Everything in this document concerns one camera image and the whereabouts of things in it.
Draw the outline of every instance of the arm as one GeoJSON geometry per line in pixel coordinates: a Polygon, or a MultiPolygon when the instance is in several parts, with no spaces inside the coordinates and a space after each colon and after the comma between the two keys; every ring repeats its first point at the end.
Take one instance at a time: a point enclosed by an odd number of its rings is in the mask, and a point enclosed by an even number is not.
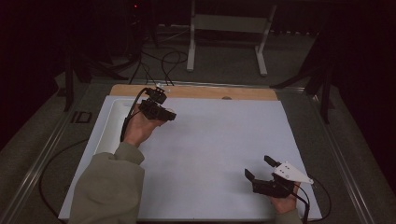
{"type": "MultiPolygon", "coordinates": [[[[294,193],[297,193],[300,184],[294,187],[294,193]]],[[[297,199],[293,195],[287,198],[273,198],[269,197],[272,205],[276,210],[276,224],[301,224],[298,211],[296,208],[297,199]]]]}
{"type": "Polygon", "coordinates": [[[76,184],[69,224],[136,222],[144,178],[139,166],[144,157],[137,147],[163,123],[138,113],[130,120],[114,155],[92,157],[76,184]]]}

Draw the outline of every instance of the human hand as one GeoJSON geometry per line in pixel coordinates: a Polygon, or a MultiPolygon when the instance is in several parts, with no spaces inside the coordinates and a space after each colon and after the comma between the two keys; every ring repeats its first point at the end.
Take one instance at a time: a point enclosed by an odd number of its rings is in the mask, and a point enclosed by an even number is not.
{"type": "Polygon", "coordinates": [[[134,107],[133,117],[129,120],[128,126],[125,130],[125,137],[123,142],[139,147],[140,144],[146,141],[158,126],[161,126],[166,121],[157,119],[147,119],[139,110],[139,104],[134,107]]]}
{"type": "MultiPolygon", "coordinates": [[[[293,192],[297,194],[298,188],[300,187],[301,183],[295,183],[293,192]]],[[[268,197],[271,201],[271,204],[274,205],[274,208],[278,214],[284,214],[289,211],[292,211],[296,208],[297,206],[297,199],[295,196],[290,194],[286,198],[274,198],[274,197],[268,197]]]]}

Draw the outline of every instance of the metal stand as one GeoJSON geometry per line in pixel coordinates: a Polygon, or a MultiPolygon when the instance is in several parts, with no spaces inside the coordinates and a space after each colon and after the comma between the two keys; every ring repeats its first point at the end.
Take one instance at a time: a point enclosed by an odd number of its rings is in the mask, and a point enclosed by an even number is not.
{"type": "Polygon", "coordinates": [[[122,77],[119,74],[107,69],[99,62],[94,61],[85,54],[79,52],[73,45],[72,41],[69,41],[65,47],[65,90],[64,96],[66,97],[66,105],[64,111],[68,111],[71,104],[74,101],[74,90],[73,90],[73,72],[76,72],[78,79],[81,82],[89,83],[91,81],[91,75],[87,72],[86,64],[89,64],[93,68],[96,68],[109,77],[117,80],[127,80],[128,77],[122,77]]]}
{"type": "Polygon", "coordinates": [[[195,29],[202,30],[218,30],[218,31],[234,31],[234,32],[246,32],[246,33],[258,33],[262,34],[262,42],[259,46],[256,46],[255,53],[257,57],[257,63],[260,69],[260,75],[263,77],[267,76],[267,69],[262,56],[265,42],[270,32],[272,20],[276,12],[276,5],[271,7],[268,18],[247,18],[247,17],[229,17],[229,16],[218,16],[218,15],[204,15],[195,14],[195,0],[191,1],[191,28],[190,28],[190,47],[187,60],[187,71],[192,72],[194,70],[195,60],[195,29]]]}

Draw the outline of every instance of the sleeve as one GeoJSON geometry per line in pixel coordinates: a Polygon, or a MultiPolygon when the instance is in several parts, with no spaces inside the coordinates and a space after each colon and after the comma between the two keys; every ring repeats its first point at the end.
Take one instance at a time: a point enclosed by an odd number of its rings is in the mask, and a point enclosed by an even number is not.
{"type": "Polygon", "coordinates": [[[127,143],[120,143],[115,154],[94,155],[76,184],[68,223],[136,223],[143,160],[137,147],[127,143]]]}
{"type": "Polygon", "coordinates": [[[298,216],[297,209],[285,214],[276,214],[275,224],[301,224],[303,223],[298,216]]]}

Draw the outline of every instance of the black cable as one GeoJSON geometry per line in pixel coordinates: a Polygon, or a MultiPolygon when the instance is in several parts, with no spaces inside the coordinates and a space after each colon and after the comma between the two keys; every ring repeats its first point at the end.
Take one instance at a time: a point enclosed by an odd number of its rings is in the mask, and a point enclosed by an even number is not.
{"type": "Polygon", "coordinates": [[[171,51],[171,52],[169,52],[169,53],[163,55],[163,59],[161,60],[161,69],[163,70],[163,73],[165,74],[165,82],[166,82],[166,85],[168,85],[168,80],[169,80],[170,83],[172,84],[172,86],[175,86],[175,84],[173,83],[173,81],[172,81],[171,78],[169,77],[169,74],[172,72],[172,70],[174,70],[174,69],[176,68],[176,66],[179,64],[179,62],[180,62],[180,51],[178,51],[178,50],[177,50],[177,51],[171,51]],[[171,54],[173,54],[173,53],[177,53],[177,55],[178,55],[177,63],[175,63],[175,64],[173,65],[173,67],[172,67],[168,72],[166,72],[166,71],[165,71],[165,68],[163,67],[163,66],[164,66],[164,62],[165,62],[165,58],[166,58],[168,55],[171,55],[171,54]]]}
{"type": "Polygon", "coordinates": [[[140,53],[139,55],[139,64],[137,65],[136,69],[134,70],[134,73],[131,76],[131,79],[129,79],[128,84],[131,85],[132,80],[134,80],[134,77],[136,77],[137,71],[139,70],[140,65],[142,64],[142,54],[140,53]]]}
{"type": "Polygon", "coordinates": [[[131,118],[133,118],[136,114],[142,112],[141,110],[137,111],[136,113],[132,114],[131,118]]]}
{"type": "Polygon", "coordinates": [[[127,63],[109,66],[108,69],[111,69],[115,72],[121,72],[121,71],[135,65],[139,61],[139,58],[140,58],[140,55],[138,55],[137,58],[135,58],[135,59],[128,59],[127,63]]]}
{"type": "Polygon", "coordinates": [[[304,189],[302,189],[300,186],[298,186],[298,185],[294,185],[294,186],[296,186],[297,188],[299,188],[302,192],[303,192],[303,194],[305,195],[305,197],[306,197],[306,200],[308,201],[308,204],[310,205],[311,204],[311,202],[309,201],[309,197],[308,197],[308,194],[306,194],[306,192],[305,192],[305,190],[304,189]]]}
{"type": "Polygon", "coordinates": [[[169,74],[177,67],[178,64],[186,62],[188,60],[188,55],[187,55],[187,53],[181,52],[181,51],[179,51],[177,49],[174,49],[174,48],[169,48],[168,47],[168,48],[162,48],[162,49],[172,49],[173,51],[166,53],[161,59],[158,58],[158,57],[155,57],[155,56],[153,56],[151,54],[148,54],[145,51],[142,51],[142,53],[147,55],[147,56],[149,56],[149,57],[151,57],[151,58],[153,58],[153,59],[161,61],[161,69],[163,70],[163,73],[165,75],[166,85],[169,85],[168,84],[168,81],[169,81],[173,86],[175,86],[175,84],[173,83],[173,81],[169,77],[169,74]],[[173,54],[173,53],[177,53],[177,55],[178,55],[177,61],[176,62],[166,61],[165,58],[168,57],[169,55],[173,54]],[[167,72],[165,71],[165,68],[164,68],[164,64],[165,63],[173,64],[172,68],[169,71],[167,71],[167,72]]]}
{"type": "MultiPolygon", "coordinates": [[[[153,55],[151,55],[151,54],[146,53],[145,51],[142,51],[142,53],[145,54],[145,55],[147,55],[147,56],[149,56],[149,57],[151,57],[151,58],[153,58],[153,59],[159,60],[159,61],[161,61],[161,62],[163,61],[164,63],[174,63],[174,62],[165,61],[164,59],[157,58],[157,57],[155,57],[155,56],[153,56],[153,55]]],[[[181,52],[181,51],[180,51],[180,53],[183,54],[183,55],[185,55],[185,56],[186,56],[186,59],[184,59],[184,60],[182,60],[182,61],[180,61],[180,62],[175,62],[175,63],[184,63],[184,62],[187,61],[187,59],[188,59],[187,53],[181,52]]]]}
{"type": "Polygon", "coordinates": [[[185,30],[185,31],[182,31],[182,32],[177,32],[175,35],[166,37],[165,39],[162,39],[162,40],[158,40],[158,43],[165,42],[165,41],[167,41],[167,40],[173,39],[173,38],[175,38],[175,37],[177,37],[177,36],[180,36],[180,35],[184,35],[184,34],[188,34],[188,35],[189,35],[189,30],[190,30],[190,28],[187,29],[187,30],[185,30]]]}
{"type": "Polygon", "coordinates": [[[300,197],[299,195],[297,195],[296,193],[293,192],[293,190],[289,190],[288,187],[286,187],[285,185],[283,185],[282,183],[280,183],[279,181],[276,181],[276,183],[282,187],[283,189],[287,190],[291,195],[293,195],[294,197],[296,197],[298,200],[300,200],[301,202],[303,202],[305,204],[305,210],[304,210],[304,216],[303,216],[303,224],[307,224],[308,223],[308,214],[309,214],[309,209],[310,209],[310,203],[308,203],[306,200],[304,200],[302,197],[300,197]]]}
{"type": "Polygon", "coordinates": [[[330,215],[330,212],[332,211],[332,198],[330,197],[329,191],[326,190],[326,188],[324,187],[324,185],[322,183],[320,183],[320,181],[318,181],[316,178],[314,178],[311,174],[308,174],[308,176],[311,177],[312,179],[314,179],[316,183],[320,184],[321,188],[325,191],[326,196],[329,199],[329,210],[327,211],[327,214],[320,219],[309,221],[309,222],[319,222],[319,221],[322,221],[323,219],[327,218],[330,215]]]}
{"type": "Polygon", "coordinates": [[[145,63],[142,63],[142,65],[143,65],[143,70],[145,70],[145,73],[146,73],[146,85],[149,83],[148,77],[151,79],[151,81],[154,83],[154,85],[157,85],[154,78],[152,78],[152,76],[149,74],[149,66],[145,63]]]}
{"type": "MultiPolygon", "coordinates": [[[[38,191],[39,191],[39,193],[40,193],[40,198],[41,198],[41,200],[43,201],[43,203],[48,207],[48,209],[51,211],[51,213],[52,213],[57,219],[58,219],[59,214],[55,211],[55,209],[52,208],[52,206],[51,206],[50,203],[47,201],[47,199],[46,199],[46,197],[45,197],[45,195],[44,195],[44,193],[43,193],[42,183],[43,183],[43,176],[44,176],[44,173],[46,173],[46,170],[47,170],[47,168],[49,167],[50,163],[51,163],[55,158],[57,158],[59,155],[61,155],[63,152],[65,152],[66,150],[68,150],[68,149],[70,149],[70,148],[72,148],[72,147],[75,147],[75,146],[77,146],[77,145],[79,145],[79,144],[81,144],[81,143],[84,143],[84,142],[86,142],[86,141],[88,141],[88,140],[89,140],[89,139],[87,138],[87,139],[81,140],[81,141],[79,141],[79,142],[76,142],[75,144],[72,144],[72,145],[70,145],[70,146],[68,146],[68,147],[65,147],[65,148],[63,148],[62,150],[60,150],[59,152],[57,152],[55,155],[53,155],[53,156],[49,159],[49,161],[47,162],[46,166],[44,167],[41,176],[38,178],[38,191]]],[[[63,220],[60,220],[60,219],[58,219],[58,220],[59,220],[61,223],[66,224],[66,222],[64,222],[63,220]]]]}
{"type": "Polygon", "coordinates": [[[136,106],[137,100],[139,100],[140,96],[141,96],[141,95],[143,94],[143,92],[146,91],[147,89],[148,89],[148,88],[144,88],[143,90],[141,90],[141,91],[137,94],[136,98],[134,99],[134,103],[132,104],[131,109],[130,109],[129,112],[128,112],[128,115],[126,116],[126,118],[124,119],[124,122],[123,122],[123,124],[122,124],[121,135],[120,135],[120,142],[122,142],[123,139],[124,139],[125,131],[126,131],[126,128],[128,127],[129,120],[131,120],[131,118],[132,118],[134,115],[137,114],[137,113],[136,113],[136,114],[132,115],[132,112],[134,112],[134,107],[136,106]]]}

